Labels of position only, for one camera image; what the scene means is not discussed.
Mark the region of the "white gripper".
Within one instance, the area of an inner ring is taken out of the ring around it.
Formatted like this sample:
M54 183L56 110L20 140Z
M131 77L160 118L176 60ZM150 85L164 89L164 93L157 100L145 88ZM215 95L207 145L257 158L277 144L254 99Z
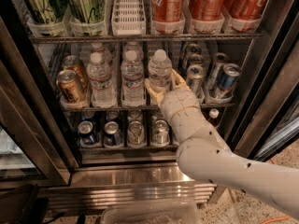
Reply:
M186 81L175 69L172 70L171 81L173 91L165 95L164 91L155 91L150 85L150 80L146 78L145 88L151 101L160 107L167 121L174 118L198 118L201 111L197 98L192 91L188 90Z

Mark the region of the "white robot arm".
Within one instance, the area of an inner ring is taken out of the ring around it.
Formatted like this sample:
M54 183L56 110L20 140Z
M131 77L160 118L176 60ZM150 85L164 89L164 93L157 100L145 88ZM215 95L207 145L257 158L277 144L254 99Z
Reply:
M191 179L239 189L278 211L299 219L299 170L253 161L232 152L215 127L204 117L197 97L177 73L174 89L155 91L144 80L150 97L179 142L176 161Z

